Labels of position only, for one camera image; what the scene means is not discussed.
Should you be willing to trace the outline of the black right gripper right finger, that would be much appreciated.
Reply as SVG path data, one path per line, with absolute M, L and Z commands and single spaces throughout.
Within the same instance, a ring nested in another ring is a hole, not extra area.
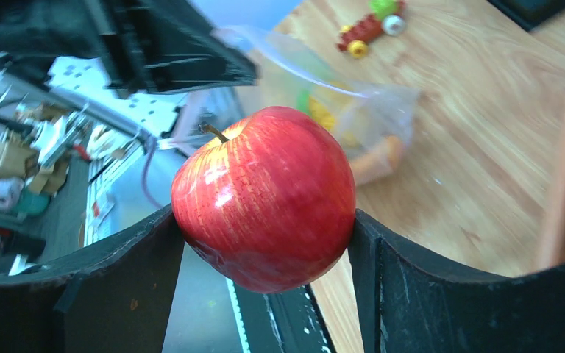
M 503 277 L 362 210 L 348 254 L 366 352 L 565 352 L 565 263 Z

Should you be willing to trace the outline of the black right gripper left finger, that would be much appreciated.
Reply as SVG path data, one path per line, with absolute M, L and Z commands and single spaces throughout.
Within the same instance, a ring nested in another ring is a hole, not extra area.
M 161 352 L 183 249 L 165 207 L 71 254 L 0 274 L 0 352 Z

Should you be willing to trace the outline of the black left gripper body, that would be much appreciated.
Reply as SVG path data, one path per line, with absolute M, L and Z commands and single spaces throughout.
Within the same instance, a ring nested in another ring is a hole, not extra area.
M 257 80 L 256 65 L 188 1 L 0 1 L 0 64 L 44 85 L 58 57 L 100 59 L 121 96 Z

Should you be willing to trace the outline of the orange toy sausage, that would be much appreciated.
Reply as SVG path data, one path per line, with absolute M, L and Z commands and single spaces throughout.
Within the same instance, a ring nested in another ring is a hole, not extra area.
M 353 158 L 349 164 L 355 184 L 364 185 L 392 174 L 405 151 L 405 144 L 395 135 L 384 137 L 365 154 Z

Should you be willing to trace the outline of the red toy apple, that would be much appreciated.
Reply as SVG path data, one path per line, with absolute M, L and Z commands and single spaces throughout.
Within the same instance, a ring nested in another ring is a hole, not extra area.
M 328 272 L 355 222 L 355 182 L 334 137 L 308 115 L 272 106 L 195 152 L 171 184 L 185 241 L 214 269 L 257 293 Z

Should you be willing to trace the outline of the clear zip top bag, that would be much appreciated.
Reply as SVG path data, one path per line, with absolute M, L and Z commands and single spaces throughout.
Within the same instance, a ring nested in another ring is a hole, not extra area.
M 350 160 L 389 135 L 400 138 L 405 149 L 410 145 L 417 89 L 347 79 L 288 35 L 246 25 L 220 27 L 212 33 L 243 51 L 257 66 L 256 85 L 238 89 L 246 113 L 277 105 L 308 114 L 308 95 L 312 94 L 331 111 L 342 113 L 346 133 L 331 134 Z

